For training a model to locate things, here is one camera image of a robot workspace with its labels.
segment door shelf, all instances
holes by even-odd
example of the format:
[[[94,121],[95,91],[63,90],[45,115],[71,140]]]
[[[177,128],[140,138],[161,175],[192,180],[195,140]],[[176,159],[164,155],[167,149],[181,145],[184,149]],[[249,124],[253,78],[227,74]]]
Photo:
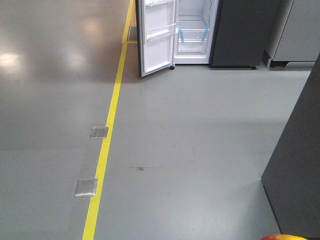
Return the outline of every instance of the door shelf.
[[[164,26],[158,29],[153,29],[153,30],[149,30],[147,31],[146,34],[146,41],[148,42],[152,42],[158,39],[162,39],[165,37],[168,37],[170,35],[174,34],[174,29],[175,29],[175,25],[176,24],[171,24],[168,26]]]
[[[157,6],[160,4],[166,4],[173,2],[174,0],[145,0],[145,5],[149,7]]]

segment crisper drawer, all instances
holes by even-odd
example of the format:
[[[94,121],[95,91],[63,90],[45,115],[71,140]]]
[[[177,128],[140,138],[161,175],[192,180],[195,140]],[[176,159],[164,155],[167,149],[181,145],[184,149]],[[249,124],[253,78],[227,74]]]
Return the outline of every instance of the crisper drawer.
[[[178,34],[178,54],[197,53],[207,51],[206,30],[183,30]]]

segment orange object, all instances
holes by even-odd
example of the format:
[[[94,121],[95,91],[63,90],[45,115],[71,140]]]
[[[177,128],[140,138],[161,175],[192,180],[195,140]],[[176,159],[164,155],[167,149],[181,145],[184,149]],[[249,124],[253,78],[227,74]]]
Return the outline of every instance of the orange object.
[[[300,236],[292,236],[286,234],[279,234],[279,235],[270,235],[265,236],[261,240],[307,240],[306,238]]]

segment gray appliance side panel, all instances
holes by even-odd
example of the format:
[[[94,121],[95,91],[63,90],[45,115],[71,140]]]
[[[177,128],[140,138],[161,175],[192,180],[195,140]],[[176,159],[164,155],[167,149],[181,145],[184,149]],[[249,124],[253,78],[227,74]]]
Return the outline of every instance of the gray appliance side panel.
[[[262,175],[283,234],[320,238],[320,57]]]
[[[274,25],[270,33],[270,37],[265,47],[265,52],[271,59],[275,57],[282,33],[285,29],[290,10],[294,0],[282,0],[276,13]]]
[[[320,1],[294,0],[274,61],[316,61],[320,52]]]

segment metal floor plate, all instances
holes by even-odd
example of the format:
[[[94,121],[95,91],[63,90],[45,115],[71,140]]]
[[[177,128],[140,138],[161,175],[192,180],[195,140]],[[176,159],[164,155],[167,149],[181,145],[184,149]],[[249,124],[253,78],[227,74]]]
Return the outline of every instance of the metal floor plate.
[[[98,186],[98,179],[78,180],[76,183],[74,196],[79,197],[93,197],[96,195]]]
[[[106,126],[94,126],[90,133],[90,139],[106,139],[109,128]]]
[[[138,40],[137,37],[137,26],[130,26],[129,33],[128,33],[128,42],[135,42]]]

